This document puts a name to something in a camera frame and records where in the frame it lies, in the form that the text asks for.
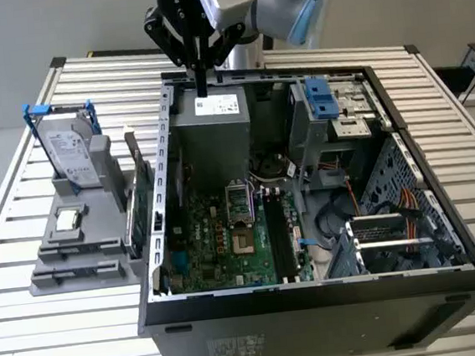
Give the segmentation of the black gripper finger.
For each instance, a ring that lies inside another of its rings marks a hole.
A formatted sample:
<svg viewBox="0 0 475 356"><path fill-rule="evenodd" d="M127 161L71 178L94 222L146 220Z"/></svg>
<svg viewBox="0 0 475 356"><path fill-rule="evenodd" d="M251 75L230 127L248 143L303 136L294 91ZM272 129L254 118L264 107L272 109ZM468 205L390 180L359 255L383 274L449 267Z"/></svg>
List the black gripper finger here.
<svg viewBox="0 0 475 356"><path fill-rule="evenodd" d="M159 8L149 8L145 15L144 28L150 39L174 62L177 66L185 66L194 73L194 83L198 97L203 96L198 50L194 36L190 32L186 14L181 8L177 9L178 25L182 33L182 40L176 39L164 24L164 16Z"/></svg>
<svg viewBox="0 0 475 356"><path fill-rule="evenodd" d="M202 97L207 97L207 71L215 66L224 63L231 50L239 43L242 34L245 32L243 23L233 24L225 28L221 35L209 45L209 31L202 30L199 35L199 75Z"/></svg>

